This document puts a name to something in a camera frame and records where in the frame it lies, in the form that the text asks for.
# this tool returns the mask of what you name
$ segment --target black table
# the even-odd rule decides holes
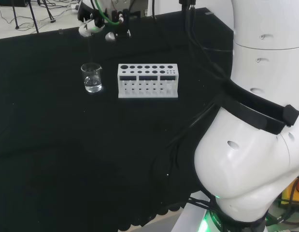
[[[208,12],[197,10],[200,42],[232,49],[232,31]],[[169,176],[165,146],[219,86],[191,65],[180,13],[157,21],[173,50],[150,17],[131,22],[130,40],[95,35],[95,95],[81,77],[89,54],[78,28],[0,40],[0,232],[116,232],[198,190],[194,150],[215,112],[187,135]],[[230,74],[231,53],[210,56]],[[118,99],[118,63],[178,63],[179,98]]]

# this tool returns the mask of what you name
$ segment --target floor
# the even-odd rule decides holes
[[[77,20],[77,12],[75,10],[72,10],[71,6],[69,6],[69,0],[48,0],[48,2],[56,4],[56,6],[50,6],[49,8],[55,8],[57,6],[64,7],[50,10],[51,14],[56,19],[55,23],[50,23],[46,8],[39,6],[36,0],[32,0],[31,5],[35,18],[37,20],[39,32],[74,28],[79,27],[82,24]],[[71,5],[73,3],[76,3],[76,0],[71,0]],[[144,12],[144,10],[147,9],[147,6],[148,1],[141,0],[137,1],[136,4],[134,4],[133,9]],[[0,15],[0,39],[36,33],[36,29],[33,25],[33,20],[30,19],[32,18],[32,15],[29,6],[15,8],[16,16],[18,17],[18,25],[22,25],[20,26],[19,30],[15,29],[12,7],[0,6],[0,11],[2,13],[2,17],[7,20],[5,21]]]

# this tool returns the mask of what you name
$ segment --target tripod leg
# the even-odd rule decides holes
[[[35,17],[34,17],[34,13],[33,13],[33,10],[32,10],[32,6],[31,6],[31,2],[30,2],[30,0],[28,1],[28,4],[29,4],[30,10],[31,10],[31,15],[32,15],[32,18],[33,18],[33,22],[34,22],[35,29],[36,29],[36,31],[37,31],[37,34],[39,34],[39,30],[38,30],[37,22],[35,21]]]
[[[47,12],[48,12],[49,18],[50,18],[50,20],[51,20],[51,23],[56,22],[56,20],[54,19],[54,17],[52,16],[51,12],[50,12],[49,9],[48,9],[48,6],[47,6],[47,4],[46,4],[46,1],[45,1],[45,0],[42,0],[42,1],[43,1],[44,5],[45,5],[45,7],[46,7],[46,10],[47,10]]]
[[[17,17],[16,17],[16,12],[15,12],[15,7],[14,7],[14,0],[11,0],[11,4],[12,4],[12,7],[13,7],[14,19],[15,19],[15,23],[16,23],[15,29],[19,29],[19,26],[17,24]]]

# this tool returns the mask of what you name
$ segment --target water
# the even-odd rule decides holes
[[[84,81],[85,88],[89,93],[96,93],[102,89],[102,84],[99,76],[88,76]]]

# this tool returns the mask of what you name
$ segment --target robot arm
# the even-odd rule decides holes
[[[299,0],[232,0],[231,80],[299,110]],[[299,175],[299,117],[277,135],[221,108],[195,152],[201,183],[234,220],[262,218]]]
[[[79,32],[84,37],[102,31],[106,23],[113,27],[113,32],[106,35],[107,41],[131,36],[128,29],[129,10],[112,10],[110,0],[82,0],[78,9],[78,20],[85,22],[79,27]]]

